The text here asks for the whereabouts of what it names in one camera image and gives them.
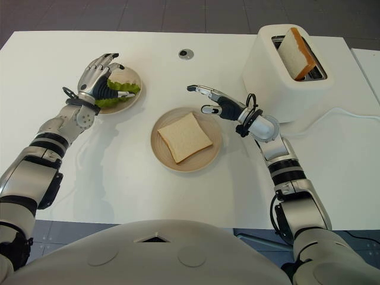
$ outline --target green lettuce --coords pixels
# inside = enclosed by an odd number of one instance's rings
[[[137,94],[140,91],[140,87],[137,84],[130,84],[130,83],[121,84],[118,82],[112,82],[110,79],[107,80],[107,85],[109,88],[113,90],[117,90],[117,91],[127,91],[134,94]],[[130,98],[120,97],[120,98],[114,98],[114,99],[96,100],[95,104],[98,105],[98,107],[101,109],[111,108],[111,107],[115,107],[119,102],[128,101]]]

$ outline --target beige plate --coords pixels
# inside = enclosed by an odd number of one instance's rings
[[[133,69],[129,67],[123,70],[121,69],[114,70],[112,74],[110,75],[109,79],[112,80],[113,82],[119,82],[119,83],[135,83],[140,87],[140,91],[134,97],[130,98],[126,102],[120,102],[115,107],[100,110],[99,113],[103,115],[119,113],[123,110],[126,110],[132,107],[132,105],[136,103],[136,101],[140,97],[141,91],[143,89],[143,82],[141,81],[140,76],[138,76],[136,71],[134,71]]]
[[[177,164],[157,130],[178,121],[190,112],[194,114],[203,131],[213,142],[213,145],[189,156],[187,159]],[[193,172],[205,168],[216,158],[221,147],[221,131],[218,123],[212,118],[212,115],[202,114],[194,108],[183,107],[171,110],[158,119],[156,124],[154,124],[150,136],[150,143],[154,155],[156,155],[158,160],[160,160],[165,166],[180,172]]]

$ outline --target gray floor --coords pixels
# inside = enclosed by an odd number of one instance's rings
[[[313,36],[344,37],[351,48],[380,50],[379,0],[0,0],[0,47],[14,31],[118,30],[256,34],[267,24],[293,23]],[[113,225],[37,221],[29,261]],[[272,240],[269,230],[241,230]],[[380,248],[343,238],[380,268]],[[380,231],[354,232],[380,240]],[[249,243],[281,265],[289,252]]]
[[[33,237],[34,245],[31,247],[31,255],[28,262],[47,255],[52,251],[75,242],[81,238],[92,235],[104,229],[115,226],[114,224],[70,223],[64,221],[36,221]],[[355,236],[372,238],[380,241],[380,230],[353,230]],[[235,234],[246,233],[259,238],[281,242],[281,238],[275,235],[273,230],[235,229]],[[370,265],[380,269],[380,245],[369,240],[356,239],[344,231],[336,231],[363,259]],[[248,245],[272,260],[279,267],[286,262],[294,262],[291,252],[280,251],[270,246],[256,242],[245,241]]]

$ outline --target bread slice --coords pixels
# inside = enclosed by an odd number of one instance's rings
[[[290,28],[278,48],[286,69],[294,80],[301,80],[316,65],[297,28]]]
[[[192,113],[159,129],[158,132],[176,163],[213,144]]]

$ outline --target white cable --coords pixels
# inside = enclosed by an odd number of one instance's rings
[[[326,113],[324,113],[319,119],[315,120],[314,122],[312,122],[306,129],[304,129],[302,132],[297,132],[297,133],[294,133],[294,134],[281,134],[283,137],[299,137],[301,135],[306,135],[314,125],[316,125],[317,123],[319,123],[320,121],[322,121],[328,114],[330,114],[332,111],[335,111],[335,110],[339,110],[343,113],[345,113],[346,115],[349,115],[351,117],[355,117],[355,118],[362,118],[362,119],[377,119],[380,121],[380,116],[373,116],[373,115],[357,115],[357,114],[354,114],[354,113],[351,113],[349,111],[346,111],[342,108],[339,108],[339,107],[334,107],[332,109],[330,109],[329,111],[327,111]]]

